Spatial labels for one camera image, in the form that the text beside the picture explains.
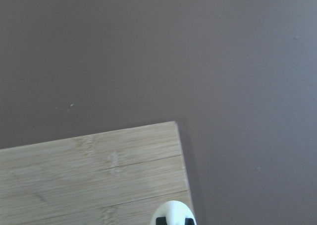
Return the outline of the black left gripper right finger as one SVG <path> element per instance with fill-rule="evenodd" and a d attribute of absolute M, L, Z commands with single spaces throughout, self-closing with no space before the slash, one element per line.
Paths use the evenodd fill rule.
<path fill-rule="evenodd" d="M 186 225 L 194 225 L 194 220 L 192 218 L 186 218 Z"/>

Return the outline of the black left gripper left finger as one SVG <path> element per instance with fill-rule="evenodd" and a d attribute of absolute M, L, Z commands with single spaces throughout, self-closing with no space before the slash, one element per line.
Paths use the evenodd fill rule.
<path fill-rule="evenodd" d="M 157 217 L 156 225 L 166 225 L 166 217 Z"/>

